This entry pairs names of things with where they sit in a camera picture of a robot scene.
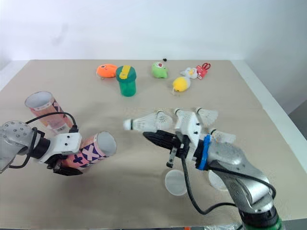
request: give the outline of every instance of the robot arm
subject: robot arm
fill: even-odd
[[[0,127],[0,173],[7,168],[22,168],[12,166],[16,155],[33,157],[38,163],[48,164],[47,168],[63,175],[82,174],[79,170],[59,165],[59,159],[65,159],[67,155],[79,151],[82,140],[81,134],[66,133],[58,134],[53,138],[44,138],[44,133],[35,131],[24,122],[10,121]]]
[[[268,186],[273,187],[267,177],[250,164],[240,148],[229,143],[218,143],[212,140],[211,135],[207,135],[204,141],[200,140],[200,123],[192,113],[175,111],[178,116],[176,134],[158,130],[155,133],[143,132],[143,135],[155,145],[170,150],[168,167],[173,167],[176,156],[192,159],[197,169],[213,170],[219,175],[238,207],[246,229],[282,229],[273,205],[276,191],[274,189],[270,194]]]

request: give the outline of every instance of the green plastic cup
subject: green plastic cup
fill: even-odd
[[[132,66],[121,66],[116,70],[121,95],[131,97],[136,93],[136,72]]]

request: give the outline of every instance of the orange plush toy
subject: orange plush toy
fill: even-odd
[[[96,70],[96,75],[100,77],[101,79],[113,78],[116,76],[116,69],[117,69],[117,66],[115,65],[103,64],[101,66],[98,66]]]

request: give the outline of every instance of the table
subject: table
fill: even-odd
[[[233,207],[220,207],[204,217],[187,195],[169,194],[164,188],[168,151],[141,133],[122,129],[125,118],[160,108],[171,113],[173,108],[198,106],[218,110],[215,127],[236,134],[235,144],[268,176],[277,189],[275,206],[281,218],[307,217],[306,172],[234,65],[209,61],[212,67],[206,78],[192,80],[188,91],[174,96],[171,83],[179,72],[205,61],[167,61],[165,80],[151,77],[153,62],[32,60],[8,83],[0,92],[0,123],[31,119],[24,100],[34,92],[49,91],[74,115],[83,137],[109,131],[118,149],[80,176],[56,175],[33,162],[20,170],[6,170],[0,176],[0,228],[158,228],[239,222]],[[95,69],[103,63],[132,65],[138,75],[137,94],[122,97],[115,79],[96,77]],[[35,125],[43,129],[39,122]],[[14,163],[22,161],[17,156]],[[181,169],[179,159],[175,168]],[[227,192],[210,186],[206,172],[189,165],[189,173],[201,207],[231,202]]]

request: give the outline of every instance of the green plush toy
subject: green plush toy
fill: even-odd
[[[161,62],[155,62],[152,65],[152,75],[155,78],[167,78],[167,68]]]

